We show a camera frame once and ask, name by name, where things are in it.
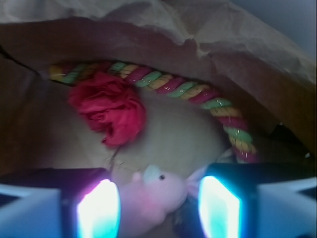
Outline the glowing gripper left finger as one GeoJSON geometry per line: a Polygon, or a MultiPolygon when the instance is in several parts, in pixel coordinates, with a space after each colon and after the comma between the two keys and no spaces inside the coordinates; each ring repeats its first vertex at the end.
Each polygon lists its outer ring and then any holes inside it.
{"type": "Polygon", "coordinates": [[[29,169],[0,178],[3,238],[115,238],[121,205],[105,168],[29,169]]]}

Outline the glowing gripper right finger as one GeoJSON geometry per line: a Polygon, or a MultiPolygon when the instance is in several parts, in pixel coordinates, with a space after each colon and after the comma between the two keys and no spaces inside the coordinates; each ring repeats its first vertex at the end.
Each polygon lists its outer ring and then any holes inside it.
{"type": "Polygon", "coordinates": [[[295,163],[210,164],[198,192],[207,238],[314,238],[316,175],[295,163]]]}

